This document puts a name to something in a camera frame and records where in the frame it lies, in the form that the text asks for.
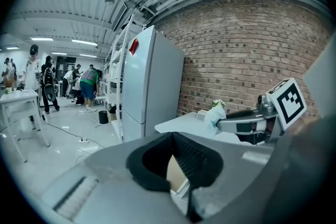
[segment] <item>refrigerator door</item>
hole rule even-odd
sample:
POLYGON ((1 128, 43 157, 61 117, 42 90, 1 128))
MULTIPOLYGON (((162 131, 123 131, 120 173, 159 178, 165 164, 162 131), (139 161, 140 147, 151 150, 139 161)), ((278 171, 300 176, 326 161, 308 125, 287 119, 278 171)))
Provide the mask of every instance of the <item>refrigerator door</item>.
POLYGON ((145 124, 140 124, 122 109, 122 135, 124 142, 144 137, 145 124))
MULTIPOLYGON (((135 53, 132 55, 128 49, 125 51, 122 108, 138 123, 144 123, 150 62, 155 41, 154 26, 139 33, 135 38, 139 41, 135 53)), ((130 41, 128 48, 131 47, 134 39, 130 41)))

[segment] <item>green shirt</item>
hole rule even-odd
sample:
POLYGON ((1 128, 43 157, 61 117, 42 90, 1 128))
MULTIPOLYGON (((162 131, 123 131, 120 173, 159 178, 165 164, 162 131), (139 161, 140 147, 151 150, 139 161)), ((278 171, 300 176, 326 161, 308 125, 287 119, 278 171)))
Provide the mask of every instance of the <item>green shirt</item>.
POLYGON ((80 81, 86 82, 92 86, 99 83, 98 73, 94 69, 86 70, 80 78, 80 81))

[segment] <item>black trash can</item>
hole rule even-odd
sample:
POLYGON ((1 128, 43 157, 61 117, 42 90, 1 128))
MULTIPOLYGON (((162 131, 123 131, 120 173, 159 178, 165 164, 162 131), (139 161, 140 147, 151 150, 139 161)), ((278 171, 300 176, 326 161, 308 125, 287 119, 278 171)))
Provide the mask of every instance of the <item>black trash can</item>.
POLYGON ((100 124, 109 123, 109 118, 107 117, 107 111, 99 111, 99 123, 100 124))

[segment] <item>red magnet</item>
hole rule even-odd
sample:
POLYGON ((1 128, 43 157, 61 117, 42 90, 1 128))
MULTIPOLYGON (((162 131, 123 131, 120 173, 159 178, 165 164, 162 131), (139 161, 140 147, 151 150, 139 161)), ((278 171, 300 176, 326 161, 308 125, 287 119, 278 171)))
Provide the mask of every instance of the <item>red magnet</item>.
POLYGON ((139 41, 138 41, 138 39, 136 38, 136 39, 133 41, 131 48, 129 49, 129 51, 132 53, 132 55, 134 55, 134 53, 135 53, 135 51, 136 51, 138 45, 139 45, 139 41))

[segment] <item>brick wall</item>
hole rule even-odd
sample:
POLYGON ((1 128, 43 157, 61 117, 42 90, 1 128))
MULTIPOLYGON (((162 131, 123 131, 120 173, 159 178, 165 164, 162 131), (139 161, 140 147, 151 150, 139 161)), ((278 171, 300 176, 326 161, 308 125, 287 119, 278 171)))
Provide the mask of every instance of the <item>brick wall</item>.
POLYGON ((227 112, 254 108, 282 79, 294 77, 318 110, 302 76, 326 46, 332 26, 291 0, 208 0, 157 25, 185 52, 178 115, 226 101, 227 112))

